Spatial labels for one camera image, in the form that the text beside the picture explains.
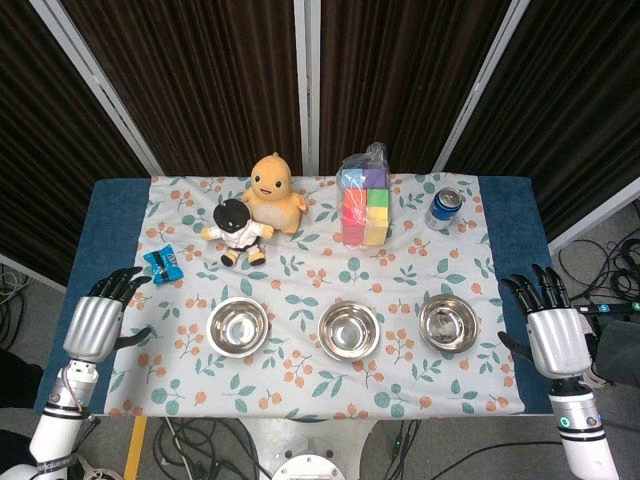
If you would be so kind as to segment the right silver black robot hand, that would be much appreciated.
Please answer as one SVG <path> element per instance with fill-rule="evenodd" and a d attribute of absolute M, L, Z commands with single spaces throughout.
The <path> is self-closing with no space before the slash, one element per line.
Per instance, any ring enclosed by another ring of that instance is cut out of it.
<path fill-rule="evenodd" d="M 579 312 L 571 306 L 565 284 L 552 268 L 537 264 L 532 268 L 538 287 L 520 274 L 500 280 L 524 313 L 529 344 L 516 342 L 504 331 L 498 337 L 512 353 L 531 361 L 548 379 L 579 377 L 591 366 Z"/>

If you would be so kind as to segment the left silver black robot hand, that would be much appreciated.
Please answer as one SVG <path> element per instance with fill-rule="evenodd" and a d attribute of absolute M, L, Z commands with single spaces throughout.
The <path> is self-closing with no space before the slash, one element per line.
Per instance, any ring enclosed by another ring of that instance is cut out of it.
<path fill-rule="evenodd" d="M 77 303 L 63 343 L 64 351 L 73 360 L 102 363 L 114 350 L 135 346 L 146 339 L 150 327 L 121 337 L 124 311 L 137 289 L 150 282 L 150 276 L 140 275 L 134 266 L 112 272 L 96 282 Z"/>

